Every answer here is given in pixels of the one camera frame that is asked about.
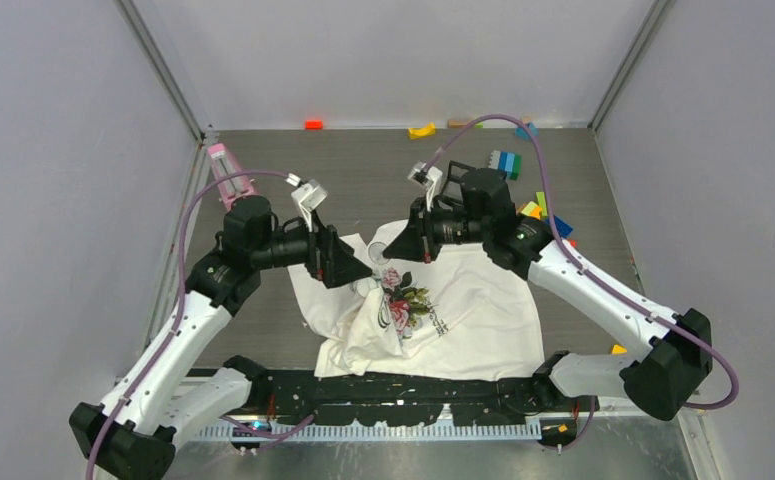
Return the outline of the round orange blue brooch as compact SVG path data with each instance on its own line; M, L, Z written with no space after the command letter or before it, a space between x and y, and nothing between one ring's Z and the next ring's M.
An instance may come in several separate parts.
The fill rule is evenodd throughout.
M386 248L387 245L383 242L371 242L367 250L369 259L376 265L387 264L389 259L384 254Z

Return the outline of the white floral t-shirt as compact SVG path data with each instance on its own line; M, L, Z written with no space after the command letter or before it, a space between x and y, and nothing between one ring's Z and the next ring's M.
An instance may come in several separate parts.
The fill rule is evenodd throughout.
M318 378L388 373L449 380L528 377L545 360L540 317L526 281L494 265L478 244L451 245L430 263L374 264L371 242L388 245L402 221L370 242L344 237L380 286L328 289L302 266L288 272L303 321L323 337Z

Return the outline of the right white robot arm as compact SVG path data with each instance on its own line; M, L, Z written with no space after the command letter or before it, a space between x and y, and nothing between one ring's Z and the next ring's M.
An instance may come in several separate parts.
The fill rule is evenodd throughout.
M554 411L572 398L616 397L663 421L688 406L713 368L704 314L650 301L556 240L550 225L516 210L505 178L493 169L454 178L459 200L439 195L442 173L435 167L418 164L408 178L425 194L412 202L386 258L432 263L445 245L479 244L495 265L565 300L626 348L621 358L552 355L532 376L540 406Z

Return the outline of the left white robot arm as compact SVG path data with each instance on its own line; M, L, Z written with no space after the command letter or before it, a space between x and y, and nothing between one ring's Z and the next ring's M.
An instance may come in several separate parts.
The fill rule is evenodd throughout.
M261 284L264 270L302 265L327 288L368 279L371 268L318 217L279 224L268 199L247 196L226 213L213 250L179 287L180 300L137 363L98 404L80 403L69 424L88 472L160 479L177 450L224 414L261 412L265 369L241 356L179 399L175 390L209 342Z

